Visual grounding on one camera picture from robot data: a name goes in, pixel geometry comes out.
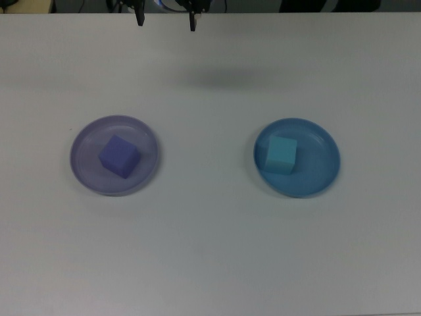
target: table surface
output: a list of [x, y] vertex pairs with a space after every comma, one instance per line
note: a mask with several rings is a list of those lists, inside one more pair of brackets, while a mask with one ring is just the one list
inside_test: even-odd
[[[0, 314], [305, 316], [421, 311], [421, 14], [4, 16]], [[91, 121], [161, 146], [150, 184], [84, 188]], [[301, 117], [342, 168], [310, 199], [259, 177], [253, 144]]]
[[7, 7], [6, 13], [50, 13], [53, 0], [19, 0]]

